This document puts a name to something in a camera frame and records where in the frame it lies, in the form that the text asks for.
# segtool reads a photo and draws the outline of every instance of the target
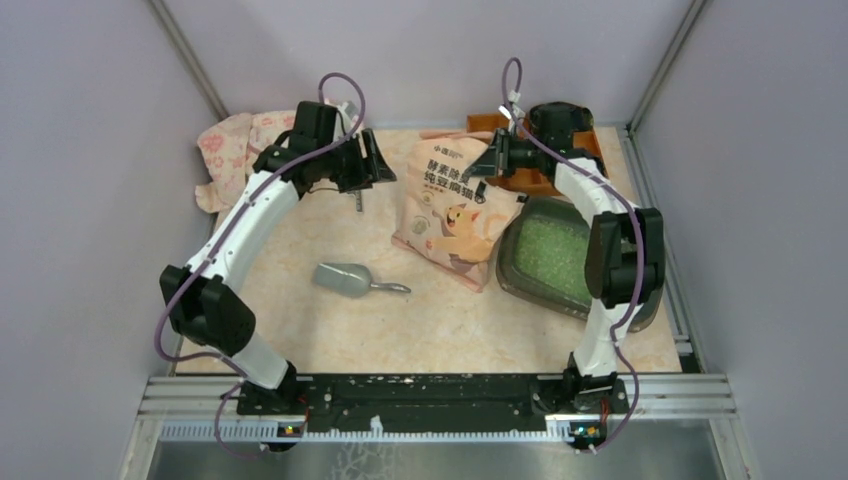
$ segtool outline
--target cat illustration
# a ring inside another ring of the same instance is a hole
[[[447,252],[451,265],[461,273],[466,273],[475,264],[488,260],[495,246],[495,241],[489,236],[492,222],[508,222],[509,217],[500,214],[486,217],[483,236],[480,237],[474,228],[474,222],[480,213],[480,210],[467,208],[465,203],[448,207],[444,217],[433,211],[433,216],[441,220],[444,236],[428,239],[427,249]]]

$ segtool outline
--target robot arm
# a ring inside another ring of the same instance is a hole
[[[568,196],[591,226],[584,272],[593,300],[586,332],[566,369],[568,396],[579,402],[582,392],[612,391],[616,382],[617,356],[610,330],[623,318],[634,291],[635,235],[625,207],[607,190],[612,186],[605,178],[603,164],[586,150],[573,146],[574,132],[591,129],[591,113],[556,102],[534,107],[529,119],[532,134],[551,150],[562,152],[582,172],[558,162],[529,140],[498,130],[466,175],[509,177],[517,168],[537,169]],[[624,339],[630,322],[650,294],[662,288],[665,272],[662,216],[656,209],[628,203],[639,220],[644,242],[644,276],[638,305],[629,319],[615,329],[618,342]]]
[[[260,153],[255,173],[215,235],[185,266],[169,265],[160,277],[166,303],[179,297],[169,315],[173,329],[228,357],[248,381],[267,390],[282,392],[295,369],[259,336],[253,312],[238,297],[256,255],[315,182],[329,179],[346,193],[396,180],[369,129],[276,177],[287,163],[339,140],[350,124],[344,105],[301,102],[292,130]]]

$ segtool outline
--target scoop handle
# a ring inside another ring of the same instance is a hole
[[[390,292],[412,293],[409,287],[399,283],[377,283],[371,282],[371,288],[375,290],[387,290]]]

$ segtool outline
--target cable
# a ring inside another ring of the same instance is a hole
[[[639,219],[636,218],[636,212],[633,210],[633,207],[630,205],[630,202],[624,198],[623,195],[618,193],[614,188],[612,188],[606,181],[601,178],[595,176],[592,172],[580,167],[579,165],[574,164],[569,159],[563,157],[558,152],[555,152],[553,149],[549,148],[547,145],[539,141],[538,138],[534,137],[530,132],[524,128],[524,124],[522,122],[517,121],[515,118],[515,113],[513,113],[510,101],[509,101],[509,92],[506,88],[506,77],[509,73],[509,67],[515,63],[518,67],[518,79],[515,82],[514,91],[517,93],[518,89],[521,87],[521,77],[523,75],[523,67],[521,66],[521,60],[518,57],[512,57],[507,60],[506,65],[504,65],[503,73],[501,74],[501,95],[503,97],[503,105],[506,108],[507,112],[509,112],[510,119],[515,123],[517,128],[521,130],[524,134],[524,138],[530,140],[531,143],[536,145],[540,150],[550,155],[557,162],[564,163],[572,170],[588,177],[593,182],[597,183],[601,188],[606,190],[607,193],[612,195],[616,200],[618,200],[624,209],[627,211],[627,216],[630,217],[630,223],[633,224],[633,232],[636,236],[636,285],[633,287],[633,296],[630,297],[630,303],[627,306],[627,311],[624,312],[624,315],[621,317],[621,320],[614,323],[610,327],[610,339],[612,340],[612,347],[615,350],[615,355],[621,360],[621,363],[627,367],[630,371],[630,374],[633,376],[633,402],[630,404],[630,408],[627,410],[627,413],[624,415],[624,418],[621,420],[621,423],[615,428],[611,435],[607,437],[607,440],[601,444],[599,447],[591,450],[593,453],[598,453],[603,450],[607,445],[609,445],[613,440],[618,437],[621,430],[627,425],[627,422],[630,421],[630,418],[633,416],[633,412],[636,411],[636,404],[639,401],[639,376],[636,373],[636,369],[633,368],[633,365],[624,357],[624,354],[621,353],[621,348],[618,346],[618,337],[615,334],[615,331],[624,326],[630,317],[633,315],[633,312],[636,310],[636,306],[639,303],[639,296],[642,294],[642,280],[645,276],[645,246],[644,241],[642,239],[642,231],[639,228]]]
[[[218,445],[220,445],[220,447],[223,448],[225,452],[229,453],[230,455],[236,458],[242,460],[259,460],[259,458],[268,450],[265,450],[263,448],[262,450],[260,450],[261,453],[259,454],[239,453],[228,447],[227,444],[224,443],[224,440],[221,438],[221,415],[224,413],[224,406],[226,406],[227,402],[230,401],[231,398],[233,398],[233,394],[236,392],[236,390],[243,386],[244,381],[241,381],[233,385],[233,388],[227,390],[227,393],[225,393],[223,397],[221,397],[221,404],[218,405],[218,410],[215,411],[215,423],[213,424],[215,429],[215,441],[218,442]]]
[[[320,157],[321,155],[324,155],[325,153],[328,153],[328,152],[332,151],[333,149],[339,147],[340,145],[344,144],[345,142],[350,140],[353,137],[353,135],[356,133],[356,131],[359,129],[359,126],[362,124],[362,119],[365,118],[365,94],[362,93],[362,89],[359,87],[359,84],[357,84],[356,81],[354,81],[349,76],[345,75],[344,73],[340,73],[340,72],[331,72],[331,73],[324,75],[321,78],[321,81],[318,82],[318,98],[320,99],[321,103],[324,103],[324,90],[323,90],[324,89],[324,83],[326,83],[327,80],[329,80],[330,78],[341,78],[342,80],[345,80],[346,82],[348,82],[353,87],[354,90],[356,90],[356,94],[359,96],[359,104],[360,104],[359,117],[356,119],[356,122],[353,124],[353,128],[351,128],[349,132],[345,133],[338,140],[336,140],[336,141],[334,141],[334,142],[332,142],[328,145],[325,145],[325,146],[323,146],[323,147],[321,147],[317,150],[313,150],[311,152],[305,153],[305,154],[295,158],[294,160],[286,163],[282,167],[278,168],[271,176],[266,178],[265,181],[263,181],[259,185],[259,187],[256,189],[256,191],[253,192],[248,197],[248,200],[246,202],[244,202],[241,207],[239,207],[239,209],[233,215],[232,220],[227,224],[227,226],[221,232],[221,235],[218,237],[218,240],[215,242],[215,244],[209,250],[209,254],[207,255],[206,259],[203,262],[201,262],[200,265],[197,266],[197,269],[194,272],[192,272],[191,275],[189,275],[188,279],[186,279],[186,281],[182,285],[180,285],[180,287],[174,293],[174,296],[171,297],[171,300],[169,300],[168,303],[165,305],[165,310],[159,316],[159,320],[156,323],[156,331],[154,333],[154,338],[153,338],[153,347],[156,349],[156,353],[162,359],[167,360],[167,361],[172,362],[172,363],[179,363],[179,362],[184,362],[186,360],[193,360],[193,359],[196,359],[196,358],[206,358],[206,357],[215,358],[215,359],[218,359],[218,360],[221,360],[222,362],[224,362],[228,367],[232,368],[242,378],[247,379],[247,373],[244,370],[239,368],[239,366],[236,365],[235,363],[233,363],[232,360],[230,360],[229,358],[227,358],[226,356],[224,356],[223,354],[220,354],[220,353],[198,352],[198,353],[193,353],[191,355],[185,355],[185,356],[182,356],[182,357],[173,356],[173,355],[168,354],[168,352],[166,352],[165,349],[162,347],[162,333],[165,330],[165,323],[168,321],[168,317],[171,315],[171,312],[173,312],[174,307],[177,305],[177,302],[180,301],[182,296],[185,295],[186,291],[188,291],[189,287],[191,287],[191,285],[198,279],[198,277],[200,277],[200,275],[203,273],[203,271],[206,270],[206,268],[209,267],[209,265],[214,264],[217,261],[216,256],[218,255],[218,251],[221,250],[221,247],[223,246],[224,242],[230,236],[233,229],[238,224],[239,220],[241,220],[241,218],[247,212],[247,210],[251,206],[255,205],[256,199],[260,195],[262,195],[262,192],[264,192],[265,189],[268,188],[268,186],[271,185],[272,182],[274,182],[275,180],[280,178],[280,176],[282,176],[284,173],[291,170],[292,168],[297,167],[298,165],[300,165],[304,162],[308,162],[309,160],[312,160],[316,157]],[[221,420],[221,413],[224,411],[224,405],[232,397],[232,394],[236,390],[238,390],[242,385],[244,385],[244,382],[240,382],[239,384],[237,384],[233,388],[231,388],[226,394],[224,394],[224,397],[221,401],[221,405],[218,406],[218,411],[215,414],[215,440],[218,441],[218,444],[227,453],[229,453],[229,454],[231,454],[231,455],[233,455],[237,458],[255,459],[255,458],[258,458],[258,457],[256,457],[256,456],[249,456],[248,457],[248,456],[245,456],[243,454],[232,451],[229,447],[227,447],[224,444],[224,442],[221,440],[221,435],[220,435],[219,422]]]

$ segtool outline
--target gray wall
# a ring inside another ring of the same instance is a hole
[[[0,112],[0,478],[115,478],[214,119],[139,0],[2,2]]]
[[[292,108],[339,70],[362,85],[372,124],[410,126],[495,111],[511,55],[523,105],[564,99],[628,120],[690,0],[167,3],[231,112]]]
[[[844,478],[848,3],[717,1],[638,135],[765,478]]]

